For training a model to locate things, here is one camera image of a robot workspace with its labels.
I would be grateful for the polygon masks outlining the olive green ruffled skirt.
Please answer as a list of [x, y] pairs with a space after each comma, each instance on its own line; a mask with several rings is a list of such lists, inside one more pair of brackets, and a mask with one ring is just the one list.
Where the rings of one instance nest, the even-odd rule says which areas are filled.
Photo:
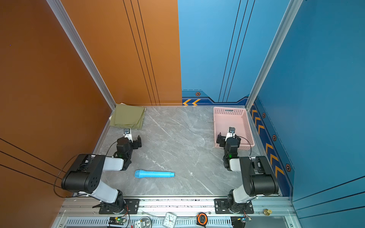
[[117, 104], [110, 119], [110, 126], [140, 130], [143, 126], [145, 112], [145, 107]]

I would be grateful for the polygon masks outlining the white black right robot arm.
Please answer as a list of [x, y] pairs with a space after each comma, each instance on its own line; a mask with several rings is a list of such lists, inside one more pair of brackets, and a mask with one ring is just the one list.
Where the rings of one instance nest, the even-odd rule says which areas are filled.
[[218, 134], [216, 140], [224, 149], [224, 167], [228, 171], [241, 173], [242, 185], [229, 192], [224, 206], [231, 213], [246, 213], [251, 201], [258, 196], [279, 194], [277, 178], [266, 156], [238, 156], [242, 139], [230, 130], [226, 136]]

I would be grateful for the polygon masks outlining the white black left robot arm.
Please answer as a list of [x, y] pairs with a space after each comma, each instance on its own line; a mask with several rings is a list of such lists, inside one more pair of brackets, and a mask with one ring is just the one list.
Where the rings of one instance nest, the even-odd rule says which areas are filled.
[[117, 139], [113, 156], [78, 154], [61, 181], [63, 190], [79, 193], [99, 200], [96, 208], [100, 214], [128, 214], [128, 204], [121, 190], [110, 187], [101, 180], [103, 171], [125, 171], [132, 163], [133, 150], [142, 147], [140, 136], [136, 140], [124, 136]]

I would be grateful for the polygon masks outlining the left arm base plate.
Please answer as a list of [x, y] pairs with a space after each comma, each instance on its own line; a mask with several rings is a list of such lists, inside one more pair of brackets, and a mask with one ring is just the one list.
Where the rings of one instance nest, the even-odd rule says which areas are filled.
[[124, 199], [124, 206], [121, 208], [112, 207], [110, 205], [106, 205], [102, 203], [99, 214], [120, 214], [125, 215], [128, 213], [129, 215], [136, 215], [138, 213], [140, 204], [140, 199]]

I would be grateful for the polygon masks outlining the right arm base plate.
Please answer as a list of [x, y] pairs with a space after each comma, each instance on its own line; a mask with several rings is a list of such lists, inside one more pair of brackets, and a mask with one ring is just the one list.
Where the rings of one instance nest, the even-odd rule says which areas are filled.
[[230, 204], [227, 199], [214, 199], [216, 214], [253, 214], [252, 202]]

